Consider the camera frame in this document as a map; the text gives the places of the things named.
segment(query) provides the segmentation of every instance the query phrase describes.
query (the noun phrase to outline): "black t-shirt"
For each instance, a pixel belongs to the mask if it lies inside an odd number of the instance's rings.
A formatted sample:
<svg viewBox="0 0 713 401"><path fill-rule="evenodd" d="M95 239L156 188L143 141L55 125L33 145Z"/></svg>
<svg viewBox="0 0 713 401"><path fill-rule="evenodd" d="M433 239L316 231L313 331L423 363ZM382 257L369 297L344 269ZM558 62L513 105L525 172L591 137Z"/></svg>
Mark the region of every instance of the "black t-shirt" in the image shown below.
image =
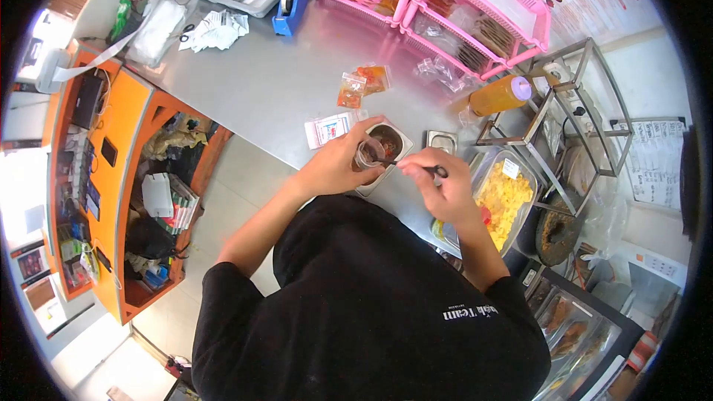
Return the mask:
<svg viewBox="0 0 713 401"><path fill-rule="evenodd" d="M203 278L192 381L205 400L530 400L550 369L511 277L485 294L379 207L323 196L273 253L263 297L232 263Z"/></svg>

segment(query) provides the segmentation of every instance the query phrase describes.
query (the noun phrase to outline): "menu poster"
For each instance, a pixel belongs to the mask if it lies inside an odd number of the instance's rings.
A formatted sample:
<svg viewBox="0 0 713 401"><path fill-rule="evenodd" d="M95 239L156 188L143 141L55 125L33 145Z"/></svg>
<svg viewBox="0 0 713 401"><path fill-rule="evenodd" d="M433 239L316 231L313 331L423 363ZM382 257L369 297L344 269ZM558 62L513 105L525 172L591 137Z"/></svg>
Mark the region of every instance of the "menu poster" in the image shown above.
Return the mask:
<svg viewBox="0 0 713 401"><path fill-rule="evenodd" d="M603 45L662 25L652 0L545 0L550 51L593 37Z"/></svg>
<svg viewBox="0 0 713 401"><path fill-rule="evenodd" d="M626 158L634 200L681 210L680 172L685 123L679 120L632 121ZM627 124L613 124L614 130Z"/></svg>
<svg viewBox="0 0 713 401"><path fill-rule="evenodd" d="M20 255L17 258L17 265L20 268L20 273L22 274L22 278L24 280L31 279L32 277L47 270L39 249Z"/></svg>

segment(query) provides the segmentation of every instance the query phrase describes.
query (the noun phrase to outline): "hand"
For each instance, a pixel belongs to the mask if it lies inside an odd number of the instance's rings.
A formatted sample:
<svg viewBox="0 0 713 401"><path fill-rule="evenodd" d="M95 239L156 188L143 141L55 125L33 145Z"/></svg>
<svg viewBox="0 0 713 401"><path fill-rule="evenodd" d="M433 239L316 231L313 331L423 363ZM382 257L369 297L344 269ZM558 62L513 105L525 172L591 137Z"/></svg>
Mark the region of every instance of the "hand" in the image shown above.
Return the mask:
<svg viewBox="0 0 713 401"><path fill-rule="evenodd" d="M449 174L448 178L441 179L441 186L433 184L433 174L423 169L437 164ZM423 195L426 209L435 218L453 224L456 229L478 221L482 223L481 212L471 191L471 171L462 159L441 149L426 147L406 156L397 167L414 180Z"/></svg>
<svg viewBox="0 0 713 401"><path fill-rule="evenodd" d="M367 129L383 120L381 115L357 122L349 133L328 141L305 167L292 176L292 184L300 195L311 199L318 195L353 191L383 174L386 170L383 166L361 172L352 170L352 160L359 143L369 138Z"/></svg>

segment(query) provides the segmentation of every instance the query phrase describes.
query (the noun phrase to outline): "black bag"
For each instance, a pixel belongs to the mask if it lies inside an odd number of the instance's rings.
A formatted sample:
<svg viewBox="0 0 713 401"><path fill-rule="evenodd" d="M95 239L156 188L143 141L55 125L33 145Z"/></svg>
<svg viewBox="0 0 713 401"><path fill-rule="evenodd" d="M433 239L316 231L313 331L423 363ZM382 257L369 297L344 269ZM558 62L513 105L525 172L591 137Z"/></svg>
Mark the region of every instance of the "black bag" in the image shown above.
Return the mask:
<svg viewBox="0 0 713 401"><path fill-rule="evenodd" d="M150 260L175 256L182 252L175 250L176 237L153 218L137 218L127 230L125 250Z"/></svg>

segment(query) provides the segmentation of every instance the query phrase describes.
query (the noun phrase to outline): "scrambled egg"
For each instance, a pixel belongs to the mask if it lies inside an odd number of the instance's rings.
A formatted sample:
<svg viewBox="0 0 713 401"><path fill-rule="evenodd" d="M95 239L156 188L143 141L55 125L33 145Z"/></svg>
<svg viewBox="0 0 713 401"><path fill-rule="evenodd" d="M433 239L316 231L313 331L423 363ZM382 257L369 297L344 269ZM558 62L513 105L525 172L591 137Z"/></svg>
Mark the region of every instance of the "scrambled egg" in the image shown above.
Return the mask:
<svg viewBox="0 0 713 401"><path fill-rule="evenodd" d="M520 206L533 197L530 182L522 176L522 172L518 171L516 180L503 174L504 163L502 161L493 166L492 172L476 198L478 206L485 206L491 212L492 219L488 225L488 232L498 251L503 248L505 240L508 239L512 222L515 221Z"/></svg>

